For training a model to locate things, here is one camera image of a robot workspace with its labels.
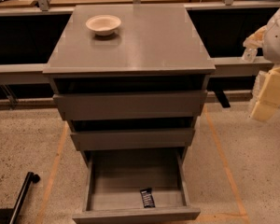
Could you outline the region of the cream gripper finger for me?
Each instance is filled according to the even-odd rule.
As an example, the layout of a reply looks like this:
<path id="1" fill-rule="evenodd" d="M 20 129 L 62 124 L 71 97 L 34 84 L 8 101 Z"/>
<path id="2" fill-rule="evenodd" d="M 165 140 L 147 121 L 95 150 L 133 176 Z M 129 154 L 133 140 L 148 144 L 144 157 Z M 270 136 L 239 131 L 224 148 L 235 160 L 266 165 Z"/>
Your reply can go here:
<path id="1" fill-rule="evenodd" d="M 267 26 L 260 27 L 254 34 L 247 37 L 243 43 L 245 48 L 261 48 Z"/>
<path id="2" fill-rule="evenodd" d="M 266 74 L 261 74 L 257 84 L 260 91 L 255 92 L 255 103 L 250 113 L 252 119 L 267 121 L 280 107 L 280 65 L 276 65 Z"/>

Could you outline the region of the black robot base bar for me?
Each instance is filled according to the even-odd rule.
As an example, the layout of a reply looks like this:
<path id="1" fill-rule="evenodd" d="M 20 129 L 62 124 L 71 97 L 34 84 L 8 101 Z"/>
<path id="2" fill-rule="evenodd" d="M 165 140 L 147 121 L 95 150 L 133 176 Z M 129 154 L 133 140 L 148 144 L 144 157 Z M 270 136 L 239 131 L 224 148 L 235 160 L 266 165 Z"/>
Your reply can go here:
<path id="1" fill-rule="evenodd" d="M 31 184 L 38 183 L 39 181 L 40 176 L 38 174 L 35 174 L 33 172 L 27 173 L 14 206 L 12 208 L 0 209 L 0 224 L 16 224 L 19 214 L 21 212 L 22 205 L 25 201 L 27 192 Z"/>

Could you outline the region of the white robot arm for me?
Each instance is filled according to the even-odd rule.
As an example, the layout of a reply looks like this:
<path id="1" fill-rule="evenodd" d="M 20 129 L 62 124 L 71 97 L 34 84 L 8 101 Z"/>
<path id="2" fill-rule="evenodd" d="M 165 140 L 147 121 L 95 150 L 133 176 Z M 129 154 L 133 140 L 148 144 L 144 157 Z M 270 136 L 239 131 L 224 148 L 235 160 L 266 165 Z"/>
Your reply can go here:
<path id="1" fill-rule="evenodd" d="M 280 107 L 280 8 L 266 25 L 245 39 L 243 47 L 243 61 L 254 62 L 258 48 L 262 48 L 263 57 L 274 64 L 265 75 L 250 115 L 252 119 L 266 121 Z"/>

